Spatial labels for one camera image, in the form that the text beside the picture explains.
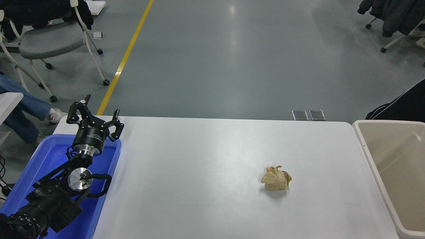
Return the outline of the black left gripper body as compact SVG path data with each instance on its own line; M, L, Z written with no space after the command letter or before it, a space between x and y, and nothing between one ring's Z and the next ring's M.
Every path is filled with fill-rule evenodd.
M84 145L88 145L94 147L97 151L102 151L109 133L109 129L101 129L89 125L79 125L72 148L77 151Z

